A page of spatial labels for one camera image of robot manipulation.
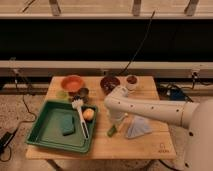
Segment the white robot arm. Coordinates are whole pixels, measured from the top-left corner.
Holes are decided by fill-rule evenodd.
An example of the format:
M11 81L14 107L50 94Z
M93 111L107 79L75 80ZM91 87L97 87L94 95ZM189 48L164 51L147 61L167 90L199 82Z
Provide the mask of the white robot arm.
M183 127L188 130L183 171L213 171L213 99L201 103L140 100L128 94L126 87L117 86L105 97L114 122L130 113Z

